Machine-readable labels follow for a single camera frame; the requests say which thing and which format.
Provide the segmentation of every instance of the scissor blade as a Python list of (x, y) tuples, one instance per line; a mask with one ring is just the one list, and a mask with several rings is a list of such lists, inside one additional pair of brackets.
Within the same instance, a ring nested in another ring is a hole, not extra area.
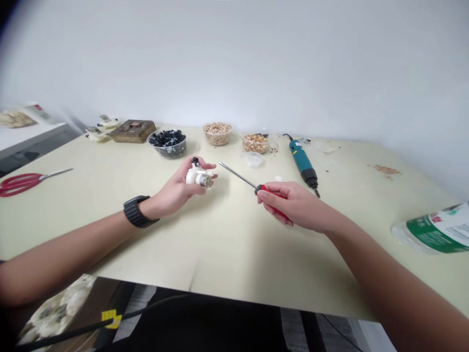
[(60, 175), (60, 174), (63, 174), (63, 173), (66, 173), (66, 172), (69, 172), (69, 171), (72, 171), (72, 170), (73, 169), (67, 169), (67, 170), (59, 171), (59, 172), (56, 172), (56, 173), (53, 173), (53, 174), (49, 174), (49, 175), (46, 175), (44, 177), (44, 179), (49, 178), (49, 177), (53, 177), (53, 176), (57, 176), (57, 175)]
[(218, 162), (221, 166), (223, 166), (225, 169), (227, 169), (229, 172), (235, 174), (236, 176), (238, 176), (240, 179), (242, 179), (244, 182), (246, 183), (249, 183), (251, 186), (253, 186), (254, 188), (257, 189), (257, 186), (251, 182), (249, 182), (247, 179), (245, 179), (243, 176), (241, 176), (240, 174), (238, 174), (236, 171), (230, 169), (228, 166), (226, 166), (225, 164), (223, 164), (221, 161)]

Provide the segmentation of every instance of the black watch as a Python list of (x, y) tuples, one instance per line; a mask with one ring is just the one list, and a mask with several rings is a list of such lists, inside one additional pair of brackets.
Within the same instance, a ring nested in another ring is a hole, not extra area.
[(129, 220), (135, 227), (145, 228), (159, 221), (159, 219), (147, 219), (137, 206), (138, 203), (143, 202), (148, 198), (150, 198), (150, 196), (137, 196), (124, 203), (124, 214), (126, 215), (127, 220)]

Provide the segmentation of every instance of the red scissors handle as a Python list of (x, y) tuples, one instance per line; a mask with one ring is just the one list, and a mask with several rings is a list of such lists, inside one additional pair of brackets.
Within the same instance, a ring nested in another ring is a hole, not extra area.
[(41, 176), (41, 174), (22, 174), (7, 178), (0, 183), (0, 197), (14, 196), (33, 188), (41, 182)]
[[(270, 191), (270, 190), (269, 190), (266, 186), (264, 186), (264, 185), (259, 185), (259, 186), (257, 187), (256, 195), (257, 195), (257, 192), (258, 192), (258, 191), (266, 191), (266, 192), (269, 192), (269, 193), (272, 193), (272, 194), (276, 195), (277, 197), (286, 199), (284, 196)], [(277, 208), (274, 208), (274, 207), (271, 207), (271, 208), (272, 208), (277, 214), (279, 214), (280, 216), (283, 216), (283, 217), (286, 218), (288, 221), (291, 221), (290, 218), (288, 218), (288, 216), (286, 216), (284, 213), (282, 213), (282, 212), (281, 212), (280, 210), (278, 210)]]

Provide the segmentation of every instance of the left hand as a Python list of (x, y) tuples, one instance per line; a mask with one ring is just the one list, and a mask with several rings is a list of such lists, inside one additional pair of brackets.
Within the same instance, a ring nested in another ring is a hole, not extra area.
[[(193, 157), (186, 157), (163, 188), (156, 195), (139, 204), (139, 209), (145, 217), (156, 220), (171, 215), (178, 211), (193, 195), (201, 196), (205, 194), (205, 189), (201, 185), (186, 184), (186, 175), (192, 167)], [(209, 170), (216, 167), (215, 164), (207, 164), (199, 156), (197, 158), (202, 169)]]

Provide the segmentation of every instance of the bowl of black beans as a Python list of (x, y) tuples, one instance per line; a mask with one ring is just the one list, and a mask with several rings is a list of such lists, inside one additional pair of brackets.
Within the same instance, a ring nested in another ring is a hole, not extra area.
[(148, 136), (148, 142), (166, 159), (176, 159), (183, 155), (187, 149), (186, 136), (182, 134), (181, 130), (152, 133)]

